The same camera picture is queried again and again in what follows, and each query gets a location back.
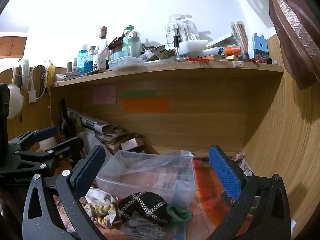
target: dark wine bottle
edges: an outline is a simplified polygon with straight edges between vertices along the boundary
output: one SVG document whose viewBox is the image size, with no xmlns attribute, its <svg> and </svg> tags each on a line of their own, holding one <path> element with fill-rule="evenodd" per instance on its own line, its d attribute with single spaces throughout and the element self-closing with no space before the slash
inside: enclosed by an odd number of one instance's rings
<svg viewBox="0 0 320 240">
<path fill-rule="evenodd" d="M 59 133 L 61 141 L 68 141 L 74 137 L 77 137 L 76 127 L 72 120 L 68 117 L 66 101 L 64 98 L 59 99 L 59 108 L 61 119 L 59 123 Z M 79 160 L 81 160 L 80 153 L 73 153 L 69 157 L 71 166 L 74 167 Z"/>
</svg>

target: cabinet door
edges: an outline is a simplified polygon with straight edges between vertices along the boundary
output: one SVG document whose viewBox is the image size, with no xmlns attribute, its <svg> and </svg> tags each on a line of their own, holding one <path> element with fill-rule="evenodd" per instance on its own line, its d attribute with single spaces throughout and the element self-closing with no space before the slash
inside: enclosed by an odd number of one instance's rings
<svg viewBox="0 0 320 240">
<path fill-rule="evenodd" d="M 23 57 L 26 41 L 26 37 L 14 37 L 10 57 Z"/>
<path fill-rule="evenodd" d="M 0 58 L 10 57 L 14 37 L 0 37 Z"/>
</svg>

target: silver screw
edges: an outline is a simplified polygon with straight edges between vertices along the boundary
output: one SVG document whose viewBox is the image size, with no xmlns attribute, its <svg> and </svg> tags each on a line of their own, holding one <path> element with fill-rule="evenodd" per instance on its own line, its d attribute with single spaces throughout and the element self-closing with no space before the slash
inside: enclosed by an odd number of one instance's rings
<svg viewBox="0 0 320 240">
<path fill-rule="evenodd" d="M 62 172 L 62 176 L 68 176 L 70 174 L 70 171 L 69 170 L 64 170 Z"/>
<path fill-rule="evenodd" d="M 247 176 L 247 177 L 251 177 L 252 176 L 252 171 L 250 171 L 250 170 L 245 170 L 244 171 L 244 174 Z"/>
<path fill-rule="evenodd" d="M 275 176 L 275 179 L 276 179 L 276 180 L 281 180 L 281 179 L 282 179 L 279 174 L 275 174 L 274 176 Z"/>
<path fill-rule="evenodd" d="M 39 173 L 33 175 L 33 179 L 39 179 L 39 178 L 40 178 L 40 174 Z"/>
</svg>

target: green scrunchie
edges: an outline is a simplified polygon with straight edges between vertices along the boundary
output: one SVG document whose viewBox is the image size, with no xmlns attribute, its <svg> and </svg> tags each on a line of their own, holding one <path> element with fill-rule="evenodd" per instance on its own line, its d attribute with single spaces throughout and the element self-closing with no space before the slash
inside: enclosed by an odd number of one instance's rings
<svg viewBox="0 0 320 240">
<path fill-rule="evenodd" d="M 184 209 L 175 203 L 168 204 L 166 212 L 171 216 L 171 220 L 177 223 L 188 222 L 193 216 L 190 210 Z"/>
</svg>

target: transparent plastic box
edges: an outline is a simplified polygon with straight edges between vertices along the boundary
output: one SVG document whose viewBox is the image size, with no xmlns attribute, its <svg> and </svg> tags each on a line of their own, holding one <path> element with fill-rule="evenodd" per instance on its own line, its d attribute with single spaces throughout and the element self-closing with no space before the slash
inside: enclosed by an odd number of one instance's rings
<svg viewBox="0 0 320 240">
<path fill-rule="evenodd" d="M 167 203 L 189 208 L 196 191 L 191 157 L 154 155 L 119 150 L 101 168 L 99 187 L 118 198 L 151 191 Z"/>
<path fill-rule="evenodd" d="M 130 66 L 142 66 L 145 62 L 145 60 L 136 57 L 124 56 L 110 60 L 108 64 L 109 70 L 118 70 Z"/>
</svg>

